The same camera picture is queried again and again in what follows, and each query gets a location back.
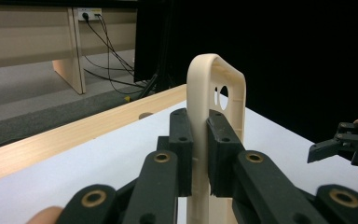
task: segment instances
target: black cable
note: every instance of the black cable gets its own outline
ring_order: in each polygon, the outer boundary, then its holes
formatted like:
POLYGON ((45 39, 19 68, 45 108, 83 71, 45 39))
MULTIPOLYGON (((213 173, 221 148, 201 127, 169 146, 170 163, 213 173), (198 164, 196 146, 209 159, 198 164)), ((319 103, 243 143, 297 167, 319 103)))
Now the black cable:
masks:
POLYGON ((110 49, 112 50, 112 54, 118 59, 118 61, 121 63, 121 65, 124 67, 124 69, 126 69, 127 72, 129 72, 129 74, 133 76, 133 74, 130 72, 130 70, 128 70, 128 68, 127 68, 126 66, 128 66, 128 67, 131 69, 131 71, 134 70, 133 67, 130 66, 124 59, 122 59, 122 58, 120 57, 120 55, 118 55, 118 54, 116 53, 116 51, 115 51, 115 50, 113 49, 113 47, 112 47, 112 43, 110 42, 109 38, 108 38, 108 41, 105 42, 105 41, 103 40, 103 38, 102 38, 100 35, 98 35, 98 33, 94 30, 94 28, 92 28, 92 26, 90 25, 89 22, 87 22, 87 25, 88 25, 89 28, 92 30, 92 32, 94 32, 94 34, 96 34, 96 35, 103 41, 103 43, 104 43, 108 48, 110 48, 110 49))
MULTIPOLYGON (((103 66, 100 66, 94 62, 92 62, 87 56, 84 56, 87 61, 89 61, 89 63, 91 63, 92 65, 96 66, 96 67, 100 67, 100 68, 103 68, 103 69, 107 69, 107 67, 103 67, 103 66)), ((109 68, 110 70, 115 70, 115 71, 127 71, 126 69, 124 68, 109 68)))
MULTIPOLYGON (((124 64, 126 64, 126 65, 127 65, 128 67, 130 67, 131 69, 132 69, 132 67, 131 67, 127 62, 125 62, 125 61, 113 50, 112 47, 109 47, 109 45, 106 44, 106 43, 110 43, 110 45, 112 45, 111 42, 110 42, 108 33, 107 33, 106 25, 105 25, 105 23, 101 20, 101 17, 102 17, 102 16, 101 16, 101 15, 97 15, 97 16, 98 16, 98 18, 100 18, 99 20, 100 20, 100 23, 101 23, 101 25, 102 25, 102 27, 103 27, 103 31, 104 31, 104 33, 105 33, 105 36, 106 36, 106 42, 105 42, 105 41, 101 38, 101 36, 98 35, 98 33, 92 28, 92 26, 90 25, 90 23, 89 23, 88 20, 86 20, 87 25, 88 25, 89 28, 94 32, 94 34, 96 34, 96 35, 103 41, 103 43, 107 46, 107 49, 108 49, 108 57, 109 57, 109 54, 110 54, 110 50, 112 50, 112 51, 114 52, 114 53, 112 53, 112 54, 115 55, 115 57, 118 58, 118 60, 120 61, 121 65, 124 67, 124 69, 127 70, 127 72, 128 72, 130 75, 133 76, 133 74, 131 73, 131 71, 128 70, 127 67, 126 67, 124 64)), ((108 58, 108 68, 107 68, 107 72, 108 72, 108 76, 109 76, 108 80, 110 81, 110 83, 111 83, 111 85, 112 85, 112 87, 113 87, 113 89, 114 89, 115 91, 117 91, 117 92, 119 92, 119 93, 121 93, 121 94, 134 94, 134 93, 138 93, 138 92, 141 92, 141 91, 142 91, 142 90, 140 90, 140 91, 134 91, 134 92, 122 92, 122 91, 119 91, 119 90, 113 85, 113 83, 112 83, 113 81, 115 81, 115 82, 117 82, 117 81, 116 81, 116 80, 113 80, 113 79, 110 77, 109 70, 110 70, 110 67, 109 67, 109 58, 108 58)), ((94 74, 94 73, 91 73, 90 71, 87 71, 87 72, 89 72, 90 74, 92 74, 92 75, 94 75, 94 76, 98 76, 98 75, 96 75, 96 74, 94 74)))
POLYGON ((128 83, 128 82, 123 82, 123 81, 119 81, 119 80, 114 80, 112 78, 109 78, 109 77, 103 77, 103 76, 100 76, 96 73, 93 73, 91 72, 90 70, 87 70, 86 68, 84 69, 84 71, 90 73, 91 75, 95 76, 95 77, 98 77, 100 79, 104 79, 104 80, 109 80, 109 81, 113 81, 113 82, 117 82, 117 83, 120 83, 120 84, 124 84, 124 85, 129 85, 129 86, 133 86, 133 87, 138 87, 138 88, 144 88, 145 86, 141 86, 141 85, 137 85, 137 84, 132 84, 132 83, 128 83))

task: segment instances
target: white table surface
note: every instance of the white table surface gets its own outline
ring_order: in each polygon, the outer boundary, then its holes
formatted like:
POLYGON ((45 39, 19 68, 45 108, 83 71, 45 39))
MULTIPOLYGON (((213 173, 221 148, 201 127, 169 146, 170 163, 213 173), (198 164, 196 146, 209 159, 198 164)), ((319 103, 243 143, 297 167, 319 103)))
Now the white table surface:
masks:
MULTIPOLYGON (((123 187, 139 175, 146 155, 156 150, 158 137, 169 135, 170 113, 183 107, 186 101, 1 178, 0 224, 23 224, 46 207, 64 207, 89 185, 123 187)), ((295 186, 311 194, 326 184, 358 192, 358 167, 339 156, 307 163, 311 145, 246 108, 245 148, 271 157, 295 186)), ((179 199, 179 214, 178 223, 186 223, 185 198, 179 199)))

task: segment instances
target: power strip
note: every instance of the power strip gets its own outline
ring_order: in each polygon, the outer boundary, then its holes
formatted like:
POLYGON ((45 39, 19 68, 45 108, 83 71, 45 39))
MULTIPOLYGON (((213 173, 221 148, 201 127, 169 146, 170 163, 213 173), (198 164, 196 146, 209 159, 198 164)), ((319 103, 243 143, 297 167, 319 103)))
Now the power strip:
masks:
POLYGON ((103 15, 103 10, 98 7, 78 7, 77 16, 80 21, 85 21, 83 14, 87 13, 89 15, 89 21, 97 21, 97 15, 103 15))

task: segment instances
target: wooden table edge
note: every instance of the wooden table edge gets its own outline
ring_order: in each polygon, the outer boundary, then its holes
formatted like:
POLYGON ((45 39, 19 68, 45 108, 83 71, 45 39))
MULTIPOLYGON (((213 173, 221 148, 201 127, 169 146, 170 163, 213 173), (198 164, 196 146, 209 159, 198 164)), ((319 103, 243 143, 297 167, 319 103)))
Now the wooden table edge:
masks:
POLYGON ((0 178, 186 99, 186 84, 0 147, 0 178))

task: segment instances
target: desk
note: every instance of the desk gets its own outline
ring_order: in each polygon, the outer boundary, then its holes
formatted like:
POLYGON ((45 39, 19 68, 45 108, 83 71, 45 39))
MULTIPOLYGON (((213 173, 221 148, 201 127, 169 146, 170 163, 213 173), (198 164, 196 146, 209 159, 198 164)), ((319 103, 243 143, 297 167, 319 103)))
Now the desk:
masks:
MULTIPOLYGON (((87 185, 121 188, 156 150, 157 137, 168 135, 169 114, 184 106, 186 85, 0 147, 0 223, 64 206, 87 185), (138 120, 144 112, 155 114, 138 120)), ((245 148, 271 157, 295 186, 311 194, 325 184, 358 191, 358 167, 340 157, 307 164, 312 142, 248 108, 245 114, 245 148)))

